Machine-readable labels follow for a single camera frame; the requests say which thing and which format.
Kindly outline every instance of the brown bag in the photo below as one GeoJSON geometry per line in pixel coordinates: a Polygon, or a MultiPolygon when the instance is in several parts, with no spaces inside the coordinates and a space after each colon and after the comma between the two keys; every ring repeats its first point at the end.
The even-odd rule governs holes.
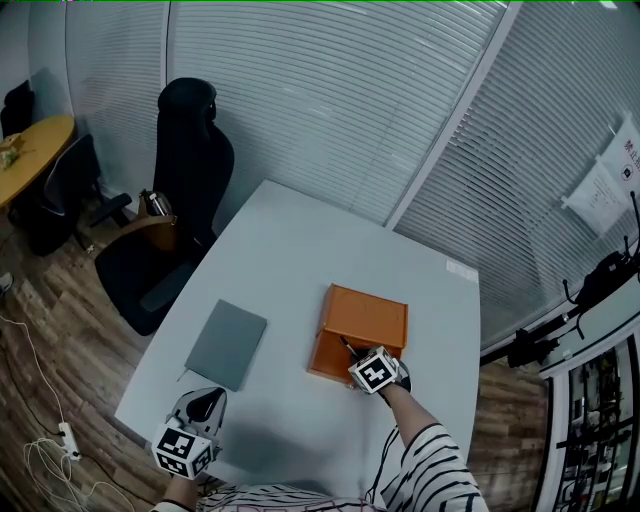
{"type": "MultiPolygon", "coordinates": [[[[167,198],[161,192],[156,192],[166,204],[167,198]]],[[[179,228],[176,225],[178,217],[175,215],[150,215],[147,203],[142,194],[138,203],[138,215],[120,231],[120,236],[142,231],[142,234],[161,251],[175,251],[180,239],[179,228]]]]}

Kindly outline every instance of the gray folder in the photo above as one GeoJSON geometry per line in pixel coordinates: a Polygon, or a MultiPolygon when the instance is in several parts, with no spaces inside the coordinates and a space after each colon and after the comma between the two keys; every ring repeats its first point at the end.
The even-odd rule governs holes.
{"type": "Polygon", "coordinates": [[[261,316],[219,300],[185,366],[231,391],[238,391],[266,325],[261,316]]]}

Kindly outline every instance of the yellow table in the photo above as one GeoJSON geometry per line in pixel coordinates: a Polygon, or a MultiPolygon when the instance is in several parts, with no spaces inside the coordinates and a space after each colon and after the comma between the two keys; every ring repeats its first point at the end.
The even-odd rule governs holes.
{"type": "Polygon", "coordinates": [[[6,205],[49,167],[67,147],[73,135],[71,116],[53,116],[22,132],[24,144],[18,159],[0,171],[0,207],[6,205]]]}

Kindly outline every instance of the white table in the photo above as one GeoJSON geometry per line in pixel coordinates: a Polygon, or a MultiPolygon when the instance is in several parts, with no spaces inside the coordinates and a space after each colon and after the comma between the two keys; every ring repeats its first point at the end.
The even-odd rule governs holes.
{"type": "MultiPolygon", "coordinates": [[[[184,393],[213,385],[184,373],[218,299],[268,326],[243,388],[229,392],[223,448],[208,471],[232,483],[315,482],[335,496],[371,485],[394,426],[378,396],[307,373],[331,283],[409,304],[413,395],[467,455],[480,352],[477,273],[444,255],[265,181],[206,255],[158,329],[116,418],[150,440],[184,393]]],[[[399,468],[398,439],[382,488],[399,468]]]]}

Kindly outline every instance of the paper sign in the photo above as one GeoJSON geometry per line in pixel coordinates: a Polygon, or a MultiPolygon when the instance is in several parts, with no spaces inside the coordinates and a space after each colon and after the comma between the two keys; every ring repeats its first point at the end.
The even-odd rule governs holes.
{"type": "Polygon", "coordinates": [[[626,196],[632,190],[640,191],[640,134],[627,114],[618,133],[600,156],[613,179],[620,185],[626,196]]]}
{"type": "Polygon", "coordinates": [[[563,208],[570,207],[598,235],[604,235],[631,208],[626,192],[601,160],[596,161],[573,194],[562,201],[563,208]]]}

